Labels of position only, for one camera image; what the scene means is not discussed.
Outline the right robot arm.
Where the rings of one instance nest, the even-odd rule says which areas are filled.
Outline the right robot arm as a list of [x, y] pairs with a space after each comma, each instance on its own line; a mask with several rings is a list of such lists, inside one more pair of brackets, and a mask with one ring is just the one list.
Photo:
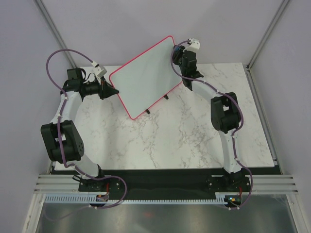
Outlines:
[[239, 186], [249, 184], [238, 160], [235, 144], [237, 131], [243, 126], [243, 116], [236, 94], [222, 93], [206, 83], [204, 76], [197, 70], [195, 52], [177, 45], [174, 46], [171, 57], [171, 66], [180, 68], [180, 72], [174, 72], [182, 78], [183, 85], [210, 104], [211, 124], [220, 136], [224, 157], [223, 177], [219, 179], [221, 185], [227, 191], [234, 191]]

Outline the blue whiteboard eraser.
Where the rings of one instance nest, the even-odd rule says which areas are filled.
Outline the blue whiteboard eraser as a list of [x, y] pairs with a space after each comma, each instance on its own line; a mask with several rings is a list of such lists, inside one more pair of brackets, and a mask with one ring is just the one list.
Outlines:
[[183, 51], [185, 49], [184, 46], [180, 45], [180, 46], [174, 46], [174, 51]]

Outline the pink-framed whiteboard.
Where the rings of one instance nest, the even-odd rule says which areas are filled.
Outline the pink-framed whiteboard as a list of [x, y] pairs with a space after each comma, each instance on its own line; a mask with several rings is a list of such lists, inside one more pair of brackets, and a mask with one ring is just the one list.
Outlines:
[[171, 67], [174, 45], [174, 38], [166, 36], [109, 75], [130, 119], [137, 119], [182, 83]]

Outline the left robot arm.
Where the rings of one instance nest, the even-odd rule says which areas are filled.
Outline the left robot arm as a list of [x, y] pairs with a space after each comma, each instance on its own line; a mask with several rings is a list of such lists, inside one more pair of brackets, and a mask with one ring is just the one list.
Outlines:
[[50, 123], [41, 126], [41, 135], [53, 162], [73, 168], [89, 180], [95, 191], [106, 187], [104, 171], [86, 155], [84, 142], [75, 126], [75, 119], [83, 100], [97, 95], [101, 100], [116, 95], [119, 90], [107, 82], [104, 76], [95, 76], [93, 81], [83, 77], [82, 68], [68, 69], [68, 79], [60, 87], [61, 102]]

